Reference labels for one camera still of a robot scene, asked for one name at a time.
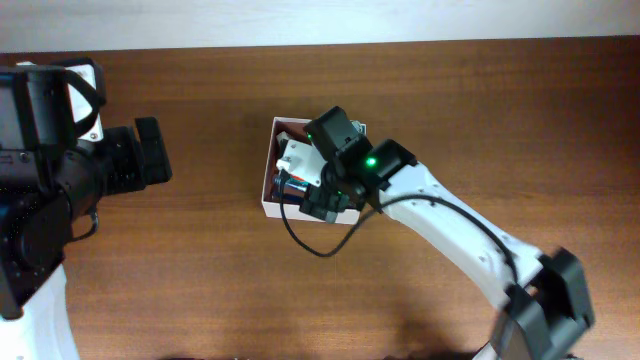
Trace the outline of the blue and white toothbrush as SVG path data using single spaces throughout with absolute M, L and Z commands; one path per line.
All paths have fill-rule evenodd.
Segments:
M 271 191 L 272 200 L 279 201 L 281 196 L 284 196 L 285 202 L 291 202 L 296 204 L 302 203 L 309 184 L 295 177 L 291 177 L 285 182 L 284 190 L 281 190 L 280 189 L 281 180 L 282 178 L 278 174 L 276 174 L 272 178 L 272 184 L 273 184 L 273 189 Z

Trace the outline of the teal mouthwash bottle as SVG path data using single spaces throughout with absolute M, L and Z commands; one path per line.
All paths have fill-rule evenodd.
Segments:
M 358 133 L 365 135 L 367 133 L 367 127 L 364 123 L 361 123 L 357 120 L 352 120 L 351 124 L 357 130 Z

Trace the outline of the green and white soap box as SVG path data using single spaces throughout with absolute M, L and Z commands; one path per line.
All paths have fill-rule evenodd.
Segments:
M 277 143 L 280 147 L 285 147 L 286 143 L 292 139 L 291 135 L 285 131 L 280 132 L 276 136 Z

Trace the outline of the green and white toothpaste tube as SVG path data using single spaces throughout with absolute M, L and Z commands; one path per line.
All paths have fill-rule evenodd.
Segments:
M 308 185 L 308 184 L 311 184 L 311 183 L 312 183 L 312 182 L 311 182 L 311 181 L 309 181 L 309 180 L 305 180 L 305 179 L 303 179 L 303 178 L 301 178 L 301 177 L 298 177 L 298 176 L 295 176 L 295 175 L 290 175 L 290 180 L 295 181 L 295 182 L 298 182 L 298 183 L 301 183 L 301 184 L 306 184 L 306 185 Z

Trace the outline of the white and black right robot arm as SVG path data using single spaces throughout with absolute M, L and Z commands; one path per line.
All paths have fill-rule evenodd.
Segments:
M 499 312 L 478 359 L 570 359 L 594 325 L 583 265 L 565 248 L 548 255 L 500 229 L 449 192 L 393 140 L 317 141 L 301 164 L 312 184 L 410 228 L 456 265 Z

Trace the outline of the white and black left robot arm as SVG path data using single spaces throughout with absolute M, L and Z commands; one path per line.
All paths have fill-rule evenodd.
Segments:
M 158 121 L 103 128 L 102 67 L 90 58 L 1 69 L 1 356 L 76 359 L 64 249 L 98 203 L 168 182 Z

